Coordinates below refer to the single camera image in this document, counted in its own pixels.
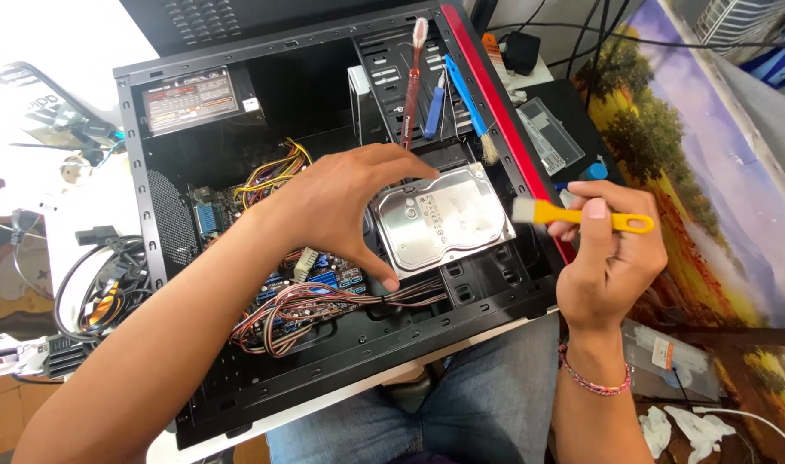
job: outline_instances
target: blue bottle cap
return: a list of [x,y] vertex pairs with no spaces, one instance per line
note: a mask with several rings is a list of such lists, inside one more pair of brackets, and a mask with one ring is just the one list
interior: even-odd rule
[[589,181],[598,181],[607,178],[607,168],[602,163],[593,163],[584,171],[584,176]]

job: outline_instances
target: hard disk drive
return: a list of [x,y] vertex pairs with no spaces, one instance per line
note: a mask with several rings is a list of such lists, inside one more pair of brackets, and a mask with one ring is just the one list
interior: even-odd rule
[[515,238],[481,163],[382,191],[370,206],[398,278]]

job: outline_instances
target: black box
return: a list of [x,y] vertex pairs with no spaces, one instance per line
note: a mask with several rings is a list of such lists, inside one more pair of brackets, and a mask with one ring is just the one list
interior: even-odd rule
[[[397,141],[400,122],[395,114],[387,113],[387,107],[406,89],[407,60],[411,59],[407,53],[411,51],[399,45],[411,40],[417,16],[430,20],[429,48],[437,47],[421,55],[417,123],[423,124],[438,78],[425,60],[438,53],[452,54],[501,155],[501,162],[488,167],[487,173],[507,211],[516,195],[558,202],[529,137],[516,130],[521,122],[505,90],[493,84],[499,82],[498,76],[459,6],[439,1],[375,1],[356,6],[359,2],[355,0],[338,0],[326,13],[301,15],[291,21],[277,15],[273,23],[263,25],[263,15],[256,15],[251,6],[256,2],[178,0],[166,5],[170,3],[174,6],[123,0],[160,54],[179,55],[114,70],[154,289],[200,253],[189,186],[221,190],[243,182],[253,165],[274,157],[275,143],[284,136],[303,143],[314,159],[357,145],[347,68],[361,64],[372,74],[373,69],[388,63],[406,66],[398,70],[401,79],[396,89],[373,85],[373,96],[386,124],[382,130],[388,140]],[[324,4],[307,3],[310,8]],[[280,8],[279,4],[269,3],[273,9]],[[197,9],[187,12],[192,6]],[[222,11],[225,6],[231,9]],[[210,18],[228,13],[234,15],[228,17],[235,22],[199,29],[215,21]],[[193,14],[198,16],[181,30],[177,24],[172,26],[173,21],[185,21],[183,18]],[[275,29],[276,24],[283,29]],[[195,36],[196,31],[208,31],[203,36],[208,40],[181,38]],[[382,56],[387,63],[375,59]],[[222,74],[231,76],[232,81],[223,81]],[[220,79],[212,85],[232,90],[234,100],[223,101],[224,108],[199,113],[183,124],[150,123],[147,98],[152,93],[165,92],[160,98],[167,99],[171,107],[188,105],[165,86],[182,88],[212,79]],[[256,109],[253,98],[257,98]],[[480,146],[471,134],[467,126],[458,137],[453,131],[443,140],[420,139],[413,144],[413,151],[440,169],[473,163],[480,157]],[[375,229],[367,227],[365,241],[383,256],[386,252]],[[185,448],[222,433],[241,433],[255,420],[472,335],[518,318],[545,314],[556,301],[556,275],[565,260],[572,258],[573,250],[529,226],[517,226],[516,231],[518,238],[506,246],[460,260],[462,276],[450,278],[447,269],[435,269],[411,278],[441,276],[451,295],[447,301],[391,314],[371,306],[345,314],[307,334],[311,337],[307,344],[314,344],[313,349],[280,359],[245,354],[227,343],[176,419],[178,446]],[[507,258],[504,249],[508,250]],[[490,269],[499,274],[490,275]],[[459,298],[456,289],[465,282],[475,286],[474,298]]]

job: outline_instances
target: paintbrush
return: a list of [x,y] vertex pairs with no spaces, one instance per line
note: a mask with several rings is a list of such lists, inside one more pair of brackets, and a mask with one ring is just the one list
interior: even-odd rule
[[460,95],[461,100],[464,101],[464,106],[467,107],[467,111],[470,112],[472,128],[476,130],[478,138],[481,139],[481,150],[483,151],[482,159],[484,160],[484,164],[491,166],[498,163],[498,149],[495,147],[493,139],[487,131],[487,126],[484,125],[484,120],[481,119],[481,114],[478,112],[476,104],[472,101],[472,96],[470,95],[469,89],[467,89],[467,85],[464,83],[461,71],[458,70],[458,65],[450,58],[449,54],[444,56],[444,64],[447,67],[447,73],[449,74],[450,80],[452,80],[452,85],[455,86],[458,95]]
[[418,61],[421,59],[421,50],[427,40],[429,25],[426,18],[419,17],[415,20],[415,29],[412,31],[412,68],[409,69],[409,81],[406,85],[406,102],[404,103],[404,121],[400,127],[400,146],[409,150],[412,144],[412,129],[415,126],[415,109],[418,108],[418,80],[420,71]]
[[[628,215],[613,213],[610,216],[613,228],[622,232],[646,234],[653,229],[653,219],[644,215]],[[553,206],[547,200],[533,200],[532,198],[518,197],[513,201],[513,222],[524,224],[549,224],[554,220],[565,220],[573,224],[581,224],[581,211],[565,210]],[[639,220],[641,227],[630,225],[630,221]]]

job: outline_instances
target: yellow brush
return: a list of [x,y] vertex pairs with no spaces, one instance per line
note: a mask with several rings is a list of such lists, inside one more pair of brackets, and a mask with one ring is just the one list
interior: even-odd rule
[[[558,206],[552,206],[547,200],[532,200],[532,198],[519,197],[513,202],[513,222],[549,224],[554,220],[566,220],[574,224],[581,224],[581,211],[565,210]],[[650,216],[613,213],[611,220],[613,228],[622,232],[646,234],[653,230],[653,219]],[[640,220],[644,226],[630,226],[631,220]]]

